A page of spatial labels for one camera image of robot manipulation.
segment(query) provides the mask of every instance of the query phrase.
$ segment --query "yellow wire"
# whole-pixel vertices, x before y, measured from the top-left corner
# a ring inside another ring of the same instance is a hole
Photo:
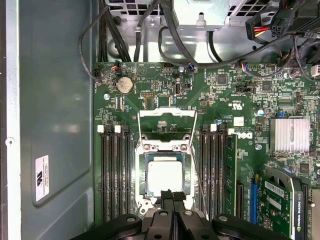
[[[254,35],[255,37],[259,37],[261,34],[264,34],[266,31],[261,31],[261,32],[258,32],[256,35]]]

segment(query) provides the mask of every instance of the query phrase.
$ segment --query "pcie slot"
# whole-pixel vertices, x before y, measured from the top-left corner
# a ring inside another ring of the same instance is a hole
[[[257,224],[258,218],[258,188],[259,185],[251,182],[250,184],[250,222]]]
[[[103,221],[111,220],[114,215],[112,209],[114,203],[111,196],[113,195],[113,178],[111,177],[112,161],[113,161],[113,141],[114,133],[111,126],[106,126],[102,135],[102,208],[103,208]]]
[[[131,212],[131,158],[130,158],[130,146],[131,146],[131,136],[130,136],[130,127],[123,126],[122,129],[123,135],[123,164],[124,164],[124,209],[125,213],[128,214]]]
[[[309,186],[305,183],[302,183],[302,197],[303,197],[303,239],[308,239],[308,200],[309,200]]]
[[[235,216],[244,219],[245,185],[238,182],[236,184],[236,205]]]

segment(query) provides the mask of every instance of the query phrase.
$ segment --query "barcode label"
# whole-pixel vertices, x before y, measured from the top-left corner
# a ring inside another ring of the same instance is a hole
[[[275,206],[277,209],[279,209],[281,211],[281,204],[280,203],[273,200],[271,197],[269,197],[269,202],[270,202],[270,204],[272,204],[273,206]]]
[[[271,190],[272,192],[274,192],[274,193],[278,194],[279,196],[285,198],[285,191],[283,191],[282,189],[278,188],[277,186],[275,186],[275,185],[273,185],[273,184],[271,184],[271,183],[269,183],[267,181],[264,182],[264,186],[267,189]]]

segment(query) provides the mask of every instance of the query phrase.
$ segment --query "integrated circuit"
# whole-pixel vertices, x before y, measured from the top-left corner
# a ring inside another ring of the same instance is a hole
[[[308,174],[309,173],[309,164],[308,163],[300,163],[300,173]]]
[[[270,92],[271,91],[272,81],[262,81],[262,91]]]
[[[218,85],[226,85],[227,84],[227,75],[218,74],[216,77],[216,84]]]

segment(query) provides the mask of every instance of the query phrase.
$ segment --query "motherboard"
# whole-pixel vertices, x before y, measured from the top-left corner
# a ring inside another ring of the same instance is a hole
[[[274,64],[250,64],[257,75]],[[229,213],[292,239],[311,239],[320,188],[318,82],[252,77],[169,63],[97,63],[94,86],[95,224],[143,218],[161,191],[187,209]]]

